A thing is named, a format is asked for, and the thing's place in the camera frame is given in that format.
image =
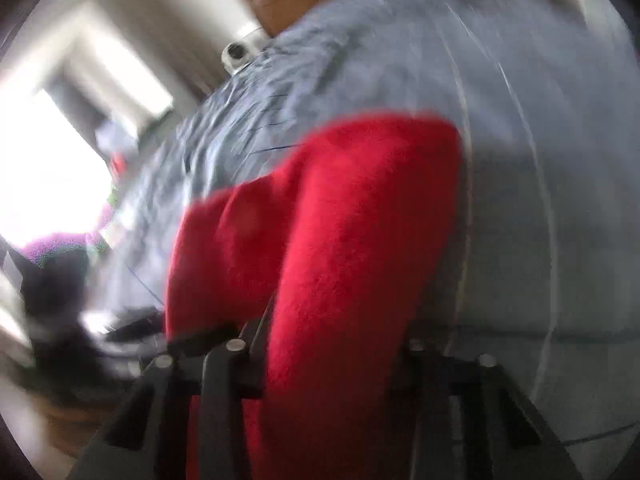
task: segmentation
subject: bed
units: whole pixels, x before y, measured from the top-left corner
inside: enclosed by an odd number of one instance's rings
[[[161,310],[185,208],[268,173],[313,127],[432,110],[456,124],[466,164],[422,329],[448,354],[494,355],[585,478],[605,478],[640,416],[631,42],[597,37],[550,0],[323,0],[268,27],[279,34],[127,194],[117,215],[129,231],[104,264],[92,315]]]

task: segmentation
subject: metal screw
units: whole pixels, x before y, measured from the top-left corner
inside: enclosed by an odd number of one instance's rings
[[[424,351],[424,341],[421,339],[409,339],[409,352]]]
[[[478,364],[483,368],[493,368],[498,364],[495,357],[489,354],[480,354],[478,356]]]
[[[168,354],[162,354],[154,359],[154,364],[158,368],[168,368],[174,364],[174,359]]]
[[[129,362],[127,368],[129,369],[129,373],[134,377],[140,377],[140,375],[142,375],[142,366],[140,366],[139,361]]]
[[[241,350],[244,350],[244,348],[246,347],[246,343],[243,339],[230,339],[226,342],[225,346],[226,349],[230,352],[239,352]]]

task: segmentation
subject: bright window light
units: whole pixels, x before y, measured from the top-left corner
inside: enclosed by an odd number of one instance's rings
[[[93,231],[111,191],[104,161],[45,91],[2,115],[0,234],[20,248],[52,233]]]

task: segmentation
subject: purple fabric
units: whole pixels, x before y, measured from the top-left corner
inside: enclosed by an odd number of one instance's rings
[[[113,217],[113,208],[105,204],[98,217],[94,231],[88,233],[52,233],[43,238],[33,240],[20,249],[20,252],[33,263],[38,264],[44,256],[61,249],[86,247],[99,238],[98,231],[105,227]]]

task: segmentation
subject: red object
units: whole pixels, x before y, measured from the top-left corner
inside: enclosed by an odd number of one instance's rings
[[[119,153],[113,155],[109,163],[109,170],[114,178],[120,178],[127,171],[127,159]]]
[[[392,361],[453,224],[459,166],[449,123],[365,116],[320,128],[273,173],[186,213],[169,337],[259,317],[276,294],[264,399],[244,405],[254,479],[368,476]]]

